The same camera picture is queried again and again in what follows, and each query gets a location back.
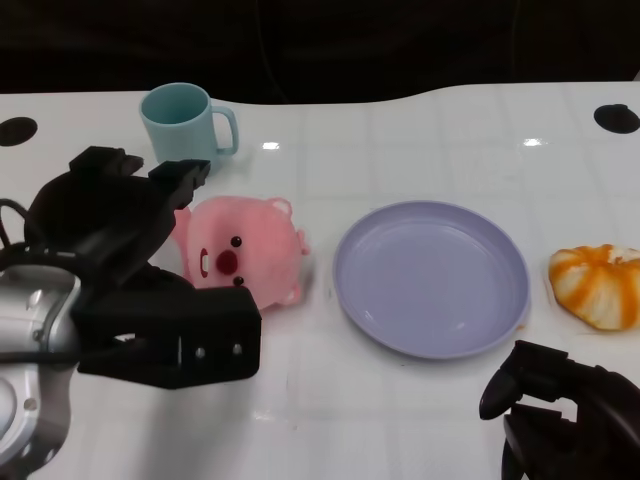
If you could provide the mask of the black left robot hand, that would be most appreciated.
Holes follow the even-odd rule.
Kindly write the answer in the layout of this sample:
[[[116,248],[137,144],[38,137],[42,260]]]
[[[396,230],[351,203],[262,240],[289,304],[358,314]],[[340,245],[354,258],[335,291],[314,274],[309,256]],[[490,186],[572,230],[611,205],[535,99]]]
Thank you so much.
[[[164,389],[243,380],[260,364],[261,317],[243,287],[195,288],[151,264],[210,170],[89,147],[32,202],[22,252],[74,274],[78,369]]]

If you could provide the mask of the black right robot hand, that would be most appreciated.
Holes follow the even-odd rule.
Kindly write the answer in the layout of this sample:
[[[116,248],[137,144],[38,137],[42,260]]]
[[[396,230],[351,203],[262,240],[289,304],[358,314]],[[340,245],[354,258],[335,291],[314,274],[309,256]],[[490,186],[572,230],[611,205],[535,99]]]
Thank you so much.
[[[503,419],[504,479],[636,479],[639,389],[564,351],[517,341],[479,404]]]

